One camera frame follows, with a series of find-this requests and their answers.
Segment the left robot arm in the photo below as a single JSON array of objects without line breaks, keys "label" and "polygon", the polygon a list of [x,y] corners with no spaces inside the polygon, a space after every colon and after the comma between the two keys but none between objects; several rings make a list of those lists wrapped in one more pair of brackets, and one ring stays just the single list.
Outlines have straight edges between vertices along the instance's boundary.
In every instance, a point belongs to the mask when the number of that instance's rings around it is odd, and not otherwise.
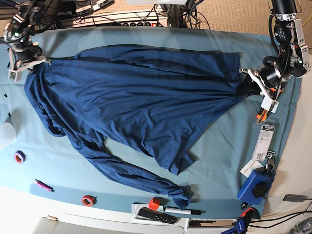
[{"label": "left robot arm", "polygon": [[303,25],[297,17],[301,6],[297,0],[269,1],[269,33],[276,56],[263,58],[260,70],[241,68],[246,75],[236,93],[239,96],[263,96],[257,121],[275,113],[277,99],[285,83],[292,77],[302,78],[310,70],[309,48],[304,39]]}]

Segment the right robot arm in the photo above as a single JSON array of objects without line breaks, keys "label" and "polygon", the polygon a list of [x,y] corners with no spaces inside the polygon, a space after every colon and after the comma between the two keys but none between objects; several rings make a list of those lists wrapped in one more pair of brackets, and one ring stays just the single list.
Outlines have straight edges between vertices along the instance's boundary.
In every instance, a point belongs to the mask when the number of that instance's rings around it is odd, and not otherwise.
[{"label": "right robot arm", "polygon": [[21,2],[18,4],[18,12],[5,26],[0,42],[8,46],[9,80],[20,81],[23,71],[32,71],[36,65],[50,63],[39,43],[32,41],[32,36],[38,33],[38,19],[45,16],[47,8],[48,4],[44,0]]}]

